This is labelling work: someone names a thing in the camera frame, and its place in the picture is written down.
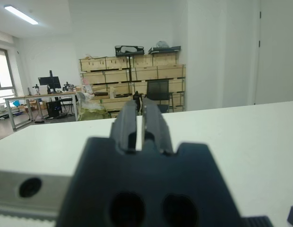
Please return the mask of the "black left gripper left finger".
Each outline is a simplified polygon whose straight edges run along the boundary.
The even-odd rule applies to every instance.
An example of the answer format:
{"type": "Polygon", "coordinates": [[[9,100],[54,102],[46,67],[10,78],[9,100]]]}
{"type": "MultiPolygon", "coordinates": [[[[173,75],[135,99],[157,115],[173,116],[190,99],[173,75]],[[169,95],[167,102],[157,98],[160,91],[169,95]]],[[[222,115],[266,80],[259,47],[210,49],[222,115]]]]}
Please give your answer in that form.
{"type": "Polygon", "coordinates": [[[110,138],[116,147],[124,153],[136,153],[137,141],[137,111],[136,102],[126,102],[112,123],[110,138]]]}

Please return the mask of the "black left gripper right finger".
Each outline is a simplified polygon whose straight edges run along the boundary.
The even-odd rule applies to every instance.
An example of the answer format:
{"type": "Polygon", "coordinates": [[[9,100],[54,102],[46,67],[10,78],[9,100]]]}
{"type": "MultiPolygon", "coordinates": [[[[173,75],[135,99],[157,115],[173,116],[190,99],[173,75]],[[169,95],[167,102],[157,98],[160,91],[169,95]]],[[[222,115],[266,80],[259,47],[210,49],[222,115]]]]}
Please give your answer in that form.
{"type": "Polygon", "coordinates": [[[142,100],[142,147],[148,141],[153,143],[159,153],[173,153],[168,124],[157,104],[149,98],[144,98],[142,100]]]}

